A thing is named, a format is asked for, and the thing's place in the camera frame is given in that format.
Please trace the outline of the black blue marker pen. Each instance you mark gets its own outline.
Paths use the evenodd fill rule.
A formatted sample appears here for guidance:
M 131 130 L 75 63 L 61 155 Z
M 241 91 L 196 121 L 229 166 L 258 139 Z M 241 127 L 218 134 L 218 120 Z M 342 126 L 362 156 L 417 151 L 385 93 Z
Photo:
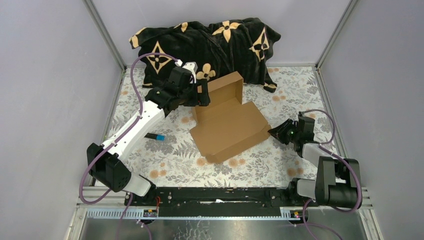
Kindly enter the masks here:
M 164 141 L 165 140 L 164 135 L 155 134 L 155 133 L 147 133 L 144 137 L 147 138 L 147 139 L 152 139 L 152 140 L 157 140 L 157 141 Z

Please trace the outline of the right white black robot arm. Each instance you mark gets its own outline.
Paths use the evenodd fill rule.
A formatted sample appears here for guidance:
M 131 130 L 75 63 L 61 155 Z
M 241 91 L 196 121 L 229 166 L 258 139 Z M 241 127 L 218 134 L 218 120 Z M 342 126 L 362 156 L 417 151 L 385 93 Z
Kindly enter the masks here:
M 315 140 L 315 119 L 298 114 L 296 120 L 287 119 L 268 133 L 284 145 L 292 145 L 297 155 L 317 168 L 315 179 L 293 178 L 289 183 L 287 201 L 301 205 L 307 198 L 320 206 L 342 212 L 352 212 L 362 206 L 359 162 L 343 158 Z

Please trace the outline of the brown cardboard box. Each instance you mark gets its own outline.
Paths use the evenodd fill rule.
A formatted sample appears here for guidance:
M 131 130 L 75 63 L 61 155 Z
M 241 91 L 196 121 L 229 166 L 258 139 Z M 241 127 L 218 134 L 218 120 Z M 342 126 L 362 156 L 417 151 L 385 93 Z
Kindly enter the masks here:
M 244 79 L 232 72 L 208 83 L 208 106 L 192 108 L 190 130 L 208 163 L 221 164 L 270 137 L 269 125 L 254 102 L 243 103 Z

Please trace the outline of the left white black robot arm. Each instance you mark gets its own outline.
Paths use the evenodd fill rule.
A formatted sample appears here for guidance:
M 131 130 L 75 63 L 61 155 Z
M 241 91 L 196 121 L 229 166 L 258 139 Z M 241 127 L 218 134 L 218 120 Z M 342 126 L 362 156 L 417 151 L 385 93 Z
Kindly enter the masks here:
M 87 148 L 88 172 L 94 179 L 115 193 L 133 193 L 144 206 L 154 202 L 153 183 L 129 170 L 125 162 L 136 143 L 179 106 L 209 105 L 208 82 L 196 79 L 197 68 L 195 62 L 173 68 L 169 78 L 148 92 L 141 108 L 115 135 Z

